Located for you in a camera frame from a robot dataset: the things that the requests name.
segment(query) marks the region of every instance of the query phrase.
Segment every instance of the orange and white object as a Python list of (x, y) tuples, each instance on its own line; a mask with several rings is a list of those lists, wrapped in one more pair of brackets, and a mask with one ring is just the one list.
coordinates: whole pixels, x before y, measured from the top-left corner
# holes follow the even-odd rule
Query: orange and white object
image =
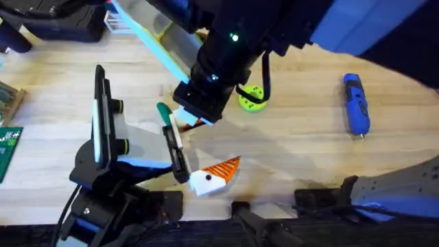
[(192, 172), (189, 178), (191, 189), (195, 191), (197, 196), (203, 196), (221, 189), (226, 186), (235, 175), (240, 160), (241, 157), (238, 156), (228, 161)]

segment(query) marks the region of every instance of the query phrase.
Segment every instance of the green circuit board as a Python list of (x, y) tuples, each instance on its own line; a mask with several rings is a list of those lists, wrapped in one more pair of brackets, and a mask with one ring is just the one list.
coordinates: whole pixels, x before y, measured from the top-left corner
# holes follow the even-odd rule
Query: green circuit board
[(6, 175), (22, 131), (23, 127), (0, 127), (0, 183)]

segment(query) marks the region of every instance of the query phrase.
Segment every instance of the wooden table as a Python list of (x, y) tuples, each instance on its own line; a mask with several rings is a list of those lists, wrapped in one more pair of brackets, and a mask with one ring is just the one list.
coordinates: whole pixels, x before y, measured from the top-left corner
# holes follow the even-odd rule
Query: wooden table
[[(96, 64), (104, 66), (113, 96), (125, 101), (127, 122), (151, 131), (162, 124), (157, 101), (171, 103), (178, 83), (135, 36), (106, 36), (99, 44), (32, 40), (31, 52), (8, 54), (0, 70), (0, 80), (28, 92), (14, 119), (23, 136), (0, 185), (2, 225), (58, 219), (75, 187), (68, 179), (75, 153), (90, 134)], [(229, 188), (197, 198), (172, 175), (145, 183), (183, 190), (184, 220), (227, 218), (238, 199), (289, 205), (297, 188), (338, 187), (347, 176), (382, 174), (439, 153), (435, 91), (316, 45), (292, 47), (270, 62), (272, 99), (264, 111), (245, 113), (232, 95), (223, 120), (184, 135), (192, 166), (242, 155)], [(347, 134), (345, 73), (360, 74), (366, 90), (372, 127), (364, 143)], [(261, 84), (260, 61), (249, 84)]]

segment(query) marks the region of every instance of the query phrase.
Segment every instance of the blue screwdriver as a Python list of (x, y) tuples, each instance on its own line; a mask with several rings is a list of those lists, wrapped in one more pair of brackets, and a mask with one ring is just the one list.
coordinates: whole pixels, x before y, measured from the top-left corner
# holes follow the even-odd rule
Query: blue screwdriver
[(354, 73), (344, 75), (343, 82), (351, 132), (353, 135), (361, 136), (362, 141), (364, 141), (364, 135), (369, 132), (370, 118), (363, 85), (359, 76)]

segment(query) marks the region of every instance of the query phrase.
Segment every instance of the black cable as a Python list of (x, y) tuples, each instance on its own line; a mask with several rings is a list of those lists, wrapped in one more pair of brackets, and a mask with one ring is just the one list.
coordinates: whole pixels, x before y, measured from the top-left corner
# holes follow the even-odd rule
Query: black cable
[(399, 213), (395, 211), (389, 211), (387, 209), (379, 209), (376, 207), (367, 207), (367, 206), (360, 206), (360, 205), (336, 205), (331, 207), (326, 207), (322, 209), (316, 209), (316, 210), (309, 210), (303, 207), (293, 206), (293, 209), (304, 211), (312, 214), (319, 214), (319, 213), (332, 213), (334, 211), (342, 211), (347, 209), (359, 209), (363, 211), (367, 211), (369, 213), (380, 213), (384, 215), (389, 215), (393, 217), (399, 217), (406, 220), (418, 220), (423, 222), (430, 222), (430, 223), (439, 223), (439, 217), (429, 217), (429, 216), (421, 216), (421, 215), (414, 215), (411, 213)]
[(270, 52), (271, 50), (265, 51), (262, 55), (262, 85), (263, 85), (263, 98), (258, 99), (255, 96), (245, 92), (236, 85), (235, 90), (240, 95), (248, 99), (248, 101), (255, 104), (262, 104), (270, 99), (271, 96), (271, 79), (270, 79)]
[(69, 210), (69, 207), (71, 203), (73, 202), (73, 199), (75, 198), (76, 194), (80, 190), (81, 186), (76, 185), (76, 188), (73, 190), (72, 194), (70, 195), (70, 198), (67, 200), (66, 205), (64, 206), (64, 209), (61, 212), (60, 219), (58, 220), (58, 223), (55, 226), (54, 233), (52, 235), (52, 241), (50, 243), (50, 247), (55, 247), (56, 242), (58, 241), (58, 236), (60, 234), (60, 229), (62, 222), (64, 221), (64, 218), (66, 216), (67, 210)]
[(253, 236), (250, 233), (250, 231), (248, 230), (248, 227), (246, 226), (246, 223), (244, 223), (244, 221), (240, 217), (237, 217), (237, 221), (241, 224), (241, 227), (242, 227), (243, 231), (246, 233), (247, 239), (250, 242), (250, 245), (252, 247), (257, 247), (258, 244), (256, 243), (255, 236)]

